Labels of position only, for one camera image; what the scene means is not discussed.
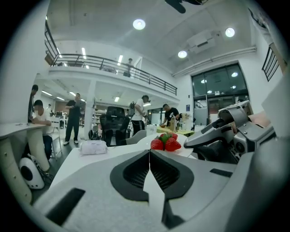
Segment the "standing man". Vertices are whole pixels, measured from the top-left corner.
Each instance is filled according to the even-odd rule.
[[[124,71],[123,76],[125,76],[125,77],[130,77],[130,76],[131,76],[131,74],[130,74],[130,70],[131,70],[131,68],[134,67],[134,66],[132,65],[132,61],[133,61],[133,60],[132,60],[131,58],[129,58],[129,62],[126,64],[128,70]]]
[[[31,119],[32,117],[32,113],[34,112],[33,110],[33,100],[34,100],[34,96],[38,91],[38,85],[33,85],[32,89],[31,89],[31,93],[30,93],[30,97],[29,97],[29,104],[28,104],[28,122],[32,122]]]
[[[178,112],[178,110],[176,108],[170,107],[169,105],[164,104],[163,105],[163,110],[165,111],[165,118],[164,118],[162,124],[164,124],[167,121],[166,126],[169,126],[169,123],[170,123],[170,120],[171,120],[171,117],[170,117],[171,113],[173,113],[173,115],[175,116],[176,120],[179,119],[179,112]]]
[[[34,109],[37,115],[35,115],[35,118],[33,118],[31,121],[35,124],[46,125],[42,129],[42,138],[43,138],[44,151],[46,154],[46,158],[49,160],[51,152],[52,152],[51,145],[53,142],[53,139],[51,137],[53,128],[51,126],[51,119],[50,119],[49,111],[44,110],[44,105],[41,100],[35,101]]]
[[[142,117],[147,117],[147,114],[143,113],[144,103],[148,103],[149,97],[144,95],[142,98],[138,99],[135,104],[135,112],[132,116],[131,122],[133,125],[133,135],[136,134],[140,130],[145,130],[144,122],[142,121]]]
[[[48,107],[46,107],[46,109],[45,110],[47,110],[48,112],[50,112],[51,111],[51,105],[50,104],[48,104]]]
[[[78,144],[77,135],[78,135],[78,127],[80,123],[81,116],[81,95],[77,93],[74,97],[74,100],[70,100],[65,106],[66,109],[69,109],[68,115],[68,124],[67,130],[65,132],[65,141],[63,145],[69,144],[69,139],[71,138],[72,129],[74,130],[74,138],[73,142]]]

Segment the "table leg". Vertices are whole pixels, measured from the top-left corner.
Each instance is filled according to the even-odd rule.
[[[31,155],[37,159],[41,169],[46,172],[49,169],[49,162],[44,152],[42,129],[38,128],[27,131],[27,139]]]
[[[30,204],[32,194],[16,164],[10,138],[0,140],[0,167],[8,186],[17,200]]]

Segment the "yellow-green tablecloth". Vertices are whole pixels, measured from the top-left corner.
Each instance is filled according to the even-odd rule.
[[[166,132],[172,132],[172,131],[168,127],[165,127],[165,128],[162,128],[160,126],[157,127],[157,133],[166,133]],[[185,135],[185,136],[189,137],[189,136],[194,134],[194,131],[192,131],[192,130],[178,130],[178,131],[175,131],[174,133]]]

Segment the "black t-shirt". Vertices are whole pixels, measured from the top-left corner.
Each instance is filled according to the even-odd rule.
[[[169,111],[166,111],[165,112],[165,118],[167,118],[167,126],[169,126],[169,122],[171,120],[171,117],[170,117],[171,113],[173,113],[174,116],[179,114],[178,110],[176,108],[174,108],[174,107],[171,107],[171,109]]]
[[[71,100],[67,103],[67,106],[74,106],[76,102]],[[69,109],[69,117],[79,117],[81,115],[80,107],[76,106],[73,109]]]

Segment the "black rectangular strip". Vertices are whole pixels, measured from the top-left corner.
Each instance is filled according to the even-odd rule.
[[[224,171],[224,170],[220,170],[220,169],[211,169],[209,172],[215,173],[215,174],[220,175],[220,176],[225,176],[228,178],[230,178],[232,176],[232,172]]]
[[[73,188],[71,189],[46,215],[48,219],[61,226],[71,214],[77,203],[86,191]]]

